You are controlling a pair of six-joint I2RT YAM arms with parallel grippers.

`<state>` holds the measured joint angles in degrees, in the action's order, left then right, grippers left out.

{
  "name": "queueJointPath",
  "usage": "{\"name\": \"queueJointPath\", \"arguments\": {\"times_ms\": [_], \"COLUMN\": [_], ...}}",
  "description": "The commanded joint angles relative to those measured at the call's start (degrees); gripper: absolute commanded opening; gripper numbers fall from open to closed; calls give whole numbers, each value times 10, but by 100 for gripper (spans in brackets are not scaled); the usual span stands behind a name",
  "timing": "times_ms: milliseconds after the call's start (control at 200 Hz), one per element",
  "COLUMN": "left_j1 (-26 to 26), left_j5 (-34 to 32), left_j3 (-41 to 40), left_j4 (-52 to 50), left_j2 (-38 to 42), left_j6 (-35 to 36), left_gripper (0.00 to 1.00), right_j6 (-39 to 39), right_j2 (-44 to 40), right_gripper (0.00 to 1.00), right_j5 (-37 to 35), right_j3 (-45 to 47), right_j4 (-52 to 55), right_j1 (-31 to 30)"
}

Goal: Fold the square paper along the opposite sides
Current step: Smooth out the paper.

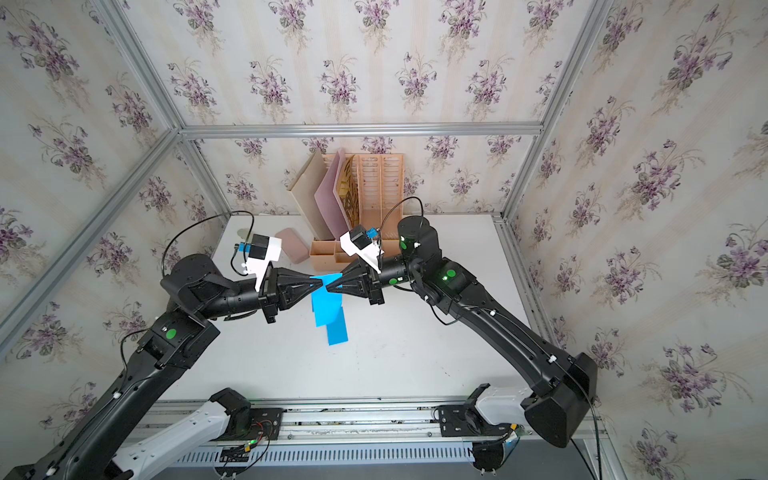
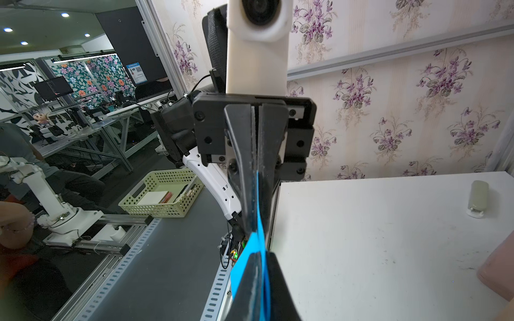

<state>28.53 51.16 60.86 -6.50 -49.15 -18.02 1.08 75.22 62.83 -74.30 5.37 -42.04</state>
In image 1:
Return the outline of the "blue square paper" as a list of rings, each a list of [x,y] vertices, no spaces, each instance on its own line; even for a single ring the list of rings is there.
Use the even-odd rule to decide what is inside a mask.
[[[330,293],[327,290],[327,286],[340,277],[340,273],[315,276],[315,279],[321,281],[321,287],[311,294],[311,306],[316,327],[334,325],[343,317],[341,295]]]
[[[343,310],[338,310],[334,319],[328,323],[325,328],[327,343],[329,346],[339,345],[349,340],[345,314]]]

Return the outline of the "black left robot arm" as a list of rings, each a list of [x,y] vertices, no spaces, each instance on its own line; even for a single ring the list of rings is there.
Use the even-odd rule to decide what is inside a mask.
[[[238,279],[225,277],[210,256],[191,254],[164,274],[166,311],[137,331],[123,369],[93,408],[47,454],[19,465],[10,479],[151,479],[183,454],[226,433],[247,436],[251,404],[225,388],[190,417],[134,446],[127,437],[156,401],[219,336],[217,319],[240,319],[263,312],[268,322],[292,308],[323,282],[309,274],[276,268],[281,241],[248,233],[234,256],[242,257]]]

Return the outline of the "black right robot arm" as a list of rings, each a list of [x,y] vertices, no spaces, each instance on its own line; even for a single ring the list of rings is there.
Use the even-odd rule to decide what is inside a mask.
[[[542,440],[558,448],[572,443],[594,412],[598,366],[589,355],[569,354],[505,309],[466,267],[443,255],[438,232],[423,214],[398,222],[394,256],[385,256],[378,229],[358,225],[339,242],[354,260],[328,292],[380,305],[384,288],[409,288],[434,315],[469,327],[518,372],[531,391],[520,403],[525,422]]]

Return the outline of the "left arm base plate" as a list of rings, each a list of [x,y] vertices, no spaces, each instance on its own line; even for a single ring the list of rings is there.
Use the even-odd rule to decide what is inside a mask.
[[[216,441],[277,440],[283,413],[282,408],[251,408],[248,413],[235,413]]]

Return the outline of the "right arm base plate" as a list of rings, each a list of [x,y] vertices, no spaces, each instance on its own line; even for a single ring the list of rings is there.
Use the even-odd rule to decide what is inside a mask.
[[[465,404],[444,404],[433,409],[440,435],[446,438],[458,437],[501,437],[512,431],[513,426],[523,425],[525,420],[513,418],[511,422],[489,422],[474,406]]]

